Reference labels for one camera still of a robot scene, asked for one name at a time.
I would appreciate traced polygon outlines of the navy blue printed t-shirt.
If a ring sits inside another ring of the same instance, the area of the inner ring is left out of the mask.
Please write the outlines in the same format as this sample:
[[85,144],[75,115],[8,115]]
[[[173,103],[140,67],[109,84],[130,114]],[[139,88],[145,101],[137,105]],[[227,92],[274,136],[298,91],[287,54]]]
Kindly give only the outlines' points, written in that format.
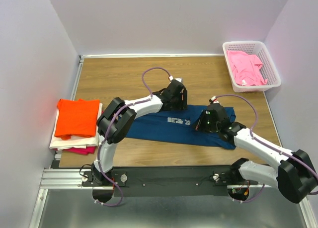
[[192,127],[206,107],[188,105],[182,111],[161,111],[141,116],[134,120],[126,137],[234,150],[234,145],[223,141],[216,133],[199,132]]

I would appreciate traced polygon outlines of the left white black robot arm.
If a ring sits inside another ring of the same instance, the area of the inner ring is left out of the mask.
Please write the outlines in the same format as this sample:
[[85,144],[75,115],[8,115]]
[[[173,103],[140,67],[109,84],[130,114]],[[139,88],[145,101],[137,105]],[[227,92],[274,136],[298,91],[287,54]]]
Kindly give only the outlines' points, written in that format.
[[103,137],[92,164],[92,180],[100,186],[111,181],[109,171],[118,144],[127,136],[135,119],[161,111],[185,110],[187,89],[182,78],[170,79],[166,88],[136,100],[114,98],[97,120]]

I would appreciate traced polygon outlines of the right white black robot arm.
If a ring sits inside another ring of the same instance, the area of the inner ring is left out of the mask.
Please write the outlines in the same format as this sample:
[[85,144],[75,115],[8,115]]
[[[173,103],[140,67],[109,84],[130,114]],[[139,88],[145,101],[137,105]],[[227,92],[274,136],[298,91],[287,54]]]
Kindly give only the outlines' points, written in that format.
[[241,158],[230,166],[224,176],[219,175],[219,179],[225,178],[232,184],[248,180],[259,182],[278,189],[295,204],[314,194],[318,175],[305,151],[293,152],[256,135],[245,125],[231,121],[221,104],[208,105],[193,127],[196,131],[216,133],[221,140],[249,151],[265,162],[258,164]]

